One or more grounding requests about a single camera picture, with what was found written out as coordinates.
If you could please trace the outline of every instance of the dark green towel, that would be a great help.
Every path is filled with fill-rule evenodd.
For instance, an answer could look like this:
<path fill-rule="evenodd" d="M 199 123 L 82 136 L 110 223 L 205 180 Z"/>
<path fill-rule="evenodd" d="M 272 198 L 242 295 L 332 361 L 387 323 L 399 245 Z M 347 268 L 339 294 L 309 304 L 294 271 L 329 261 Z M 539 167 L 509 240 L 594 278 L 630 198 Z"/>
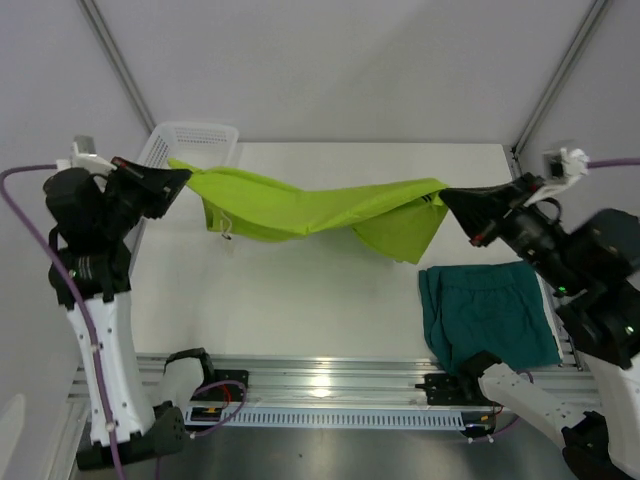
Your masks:
<path fill-rule="evenodd" d="M 526 263 L 433 267 L 419 283 L 424 338 L 447 372 L 483 350 L 515 370 L 560 361 Z"/>

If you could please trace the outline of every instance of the white table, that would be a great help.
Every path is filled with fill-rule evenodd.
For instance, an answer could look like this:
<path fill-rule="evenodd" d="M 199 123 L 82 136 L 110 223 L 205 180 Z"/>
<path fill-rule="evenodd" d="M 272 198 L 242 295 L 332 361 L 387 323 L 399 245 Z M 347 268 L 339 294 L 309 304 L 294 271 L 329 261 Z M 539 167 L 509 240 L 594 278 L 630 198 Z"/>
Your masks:
<path fill-rule="evenodd" d="M 501 145 L 249 143 L 235 165 L 305 189 L 435 177 L 452 186 L 511 181 Z M 206 158 L 182 160 L 206 166 Z M 206 231 L 185 189 L 147 224 L 132 283 L 139 353 L 203 346 L 211 354 L 433 358 L 422 328 L 417 272 L 433 265 L 516 260 L 502 242 L 473 248 L 448 214 L 418 266 L 398 264 L 349 229 L 263 244 Z M 547 317 L 555 325 L 545 298 Z"/>

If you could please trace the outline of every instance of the metal post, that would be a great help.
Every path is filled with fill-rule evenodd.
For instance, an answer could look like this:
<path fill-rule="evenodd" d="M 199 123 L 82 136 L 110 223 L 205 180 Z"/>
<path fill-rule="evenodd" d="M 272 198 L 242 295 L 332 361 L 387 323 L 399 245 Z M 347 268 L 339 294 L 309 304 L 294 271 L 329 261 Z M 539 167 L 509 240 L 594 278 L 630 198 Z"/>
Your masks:
<path fill-rule="evenodd" d="M 529 140 L 531 140 L 533 135 L 536 133 L 551 106 L 558 98 L 560 91 L 567 82 L 571 72 L 573 72 L 578 60 L 584 53 L 589 40 L 591 40 L 593 34 L 602 23 L 602 20 L 612 4 L 613 0 L 595 0 L 592 3 L 589 11 L 582 20 L 576 35 L 571 41 L 569 48 L 562 57 L 562 61 L 558 65 L 556 72 L 553 74 L 553 77 L 551 77 L 551 80 L 547 84 L 535 110 L 529 117 L 527 124 L 513 147 L 512 151 L 516 160 L 526 147 Z"/>
<path fill-rule="evenodd" d="M 87 22 L 89 22 L 91 30 L 93 30 L 93 33 L 96 35 L 98 43 L 102 47 L 109 63 L 113 67 L 118 80 L 120 80 L 122 88 L 124 89 L 136 115 L 144 125 L 147 133 L 151 134 L 156 126 L 156 122 L 153 120 L 153 116 L 142 98 L 142 94 L 140 93 L 131 72 L 129 72 L 129 68 L 125 63 L 111 32 L 109 31 L 109 27 L 100 13 L 98 5 L 95 0 L 78 0 L 78 5 L 84 13 Z"/>

